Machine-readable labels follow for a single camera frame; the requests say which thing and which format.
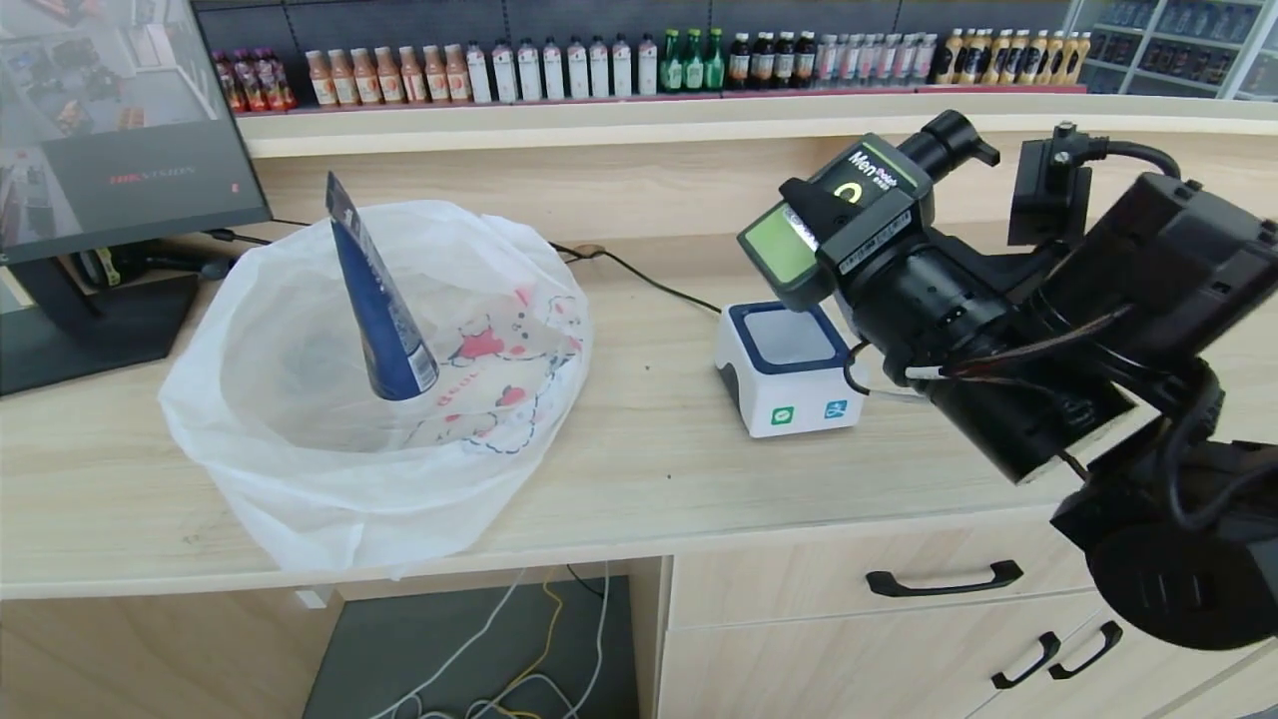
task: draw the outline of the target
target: toothpaste tube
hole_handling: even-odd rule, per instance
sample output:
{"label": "toothpaste tube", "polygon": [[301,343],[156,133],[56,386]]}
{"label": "toothpaste tube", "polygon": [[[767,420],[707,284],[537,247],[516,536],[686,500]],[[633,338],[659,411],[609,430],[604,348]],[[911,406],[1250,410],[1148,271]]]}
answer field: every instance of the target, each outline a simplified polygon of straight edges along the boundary
{"label": "toothpaste tube", "polygon": [[418,397],[440,379],[440,367],[395,289],[368,229],[359,221],[355,204],[332,172],[328,172],[326,203],[337,261],[359,322],[368,382],[382,400]]}

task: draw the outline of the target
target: yellow cable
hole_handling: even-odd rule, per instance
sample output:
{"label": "yellow cable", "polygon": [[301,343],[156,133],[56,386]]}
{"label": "yellow cable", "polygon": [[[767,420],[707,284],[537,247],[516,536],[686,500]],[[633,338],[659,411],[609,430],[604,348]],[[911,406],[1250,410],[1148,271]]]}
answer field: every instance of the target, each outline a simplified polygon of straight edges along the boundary
{"label": "yellow cable", "polygon": [[[510,681],[509,685],[506,685],[507,690],[518,685],[524,677],[532,674],[538,667],[541,667],[542,662],[546,662],[546,658],[550,656],[551,654],[551,640],[555,639],[555,626],[558,623],[560,612],[564,610],[564,600],[560,598],[560,595],[555,594],[555,590],[550,587],[551,577],[555,576],[555,570],[556,567],[551,567],[550,571],[546,572],[546,579],[542,580],[542,594],[555,600],[555,613],[551,614],[551,626],[546,630],[546,647],[542,649],[542,655],[537,658],[537,662],[529,664],[528,669],[520,672],[518,677],[515,677],[514,679]],[[502,708],[501,705],[496,704],[493,705],[493,709],[505,714],[506,716],[510,716],[511,719],[519,719],[520,716],[524,719],[542,719],[539,715],[533,714],[532,711],[510,711]]]}

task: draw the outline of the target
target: monitor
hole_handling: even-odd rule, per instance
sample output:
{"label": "monitor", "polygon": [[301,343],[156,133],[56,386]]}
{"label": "monitor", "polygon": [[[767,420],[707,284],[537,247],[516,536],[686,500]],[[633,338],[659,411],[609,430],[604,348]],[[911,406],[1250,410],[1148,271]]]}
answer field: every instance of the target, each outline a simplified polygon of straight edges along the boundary
{"label": "monitor", "polygon": [[270,217],[188,0],[0,0],[0,395],[166,356],[196,296],[59,255]]}

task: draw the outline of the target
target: drawer handle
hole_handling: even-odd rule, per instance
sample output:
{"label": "drawer handle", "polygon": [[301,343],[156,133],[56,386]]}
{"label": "drawer handle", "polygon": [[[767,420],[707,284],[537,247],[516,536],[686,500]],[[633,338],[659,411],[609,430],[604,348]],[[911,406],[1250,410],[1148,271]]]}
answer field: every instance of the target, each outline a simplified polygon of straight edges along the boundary
{"label": "drawer handle", "polygon": [[1056,639],[1056,635],[1052,632],[1040,636],[1039,644],[1043,645],[1043,656],[1035,662],[1033,667],[1026,669],[1024,674],[1016,677],[1015,679],[1008,679],[1007,674],[999,672],[989,678],[990,682],[994,682],[996,690],[1010,690],[1025,679],[1029,679],[1030,674],[1038,672],[1043,667],[1047,667],[1047,663],[1056,658],[1056,653],[1061,651],[1061,640]]}
{"label": "drawer handle", "polygon": [[881,596],[941,596],[944,594],[967,594],[1003,589],[1025,576],[1025,572],[1011,559],[994,562],[989,568],[994,572],[994,579],[979,585],[914,589],[896,581],[892,572],[870,572],[865,575],[865,584],[870,586],[872,593]]}
{"label": "drawer handle", "polygon": [[1102,656],[1109,654],[1111,649],[1118,646],[1118,642],[1122,640],[1122,627],[1118,626],[1118,622],[1105,622],[1100,626],[1100,636],[1105,637],[1105,646],[1100,647],[1100,651],[1093,654],[1091,659],[1080,664],[1077,669],[1066,669],[1061,664],[1053,664],[1048,667],[1047,673],[1057,681],[1077,677],[1084,669],[1091,667],[1099,662]]}

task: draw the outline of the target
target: monitor screen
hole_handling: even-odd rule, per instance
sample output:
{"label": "monitor screen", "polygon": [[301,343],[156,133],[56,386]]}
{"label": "monitor screen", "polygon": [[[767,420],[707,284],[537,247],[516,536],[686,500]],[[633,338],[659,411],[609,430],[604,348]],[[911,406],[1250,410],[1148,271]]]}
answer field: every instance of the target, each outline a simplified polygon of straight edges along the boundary
{"label": "monitor screen", "polygon": [[4,263],[268,217],[188,0],[0,0]]}

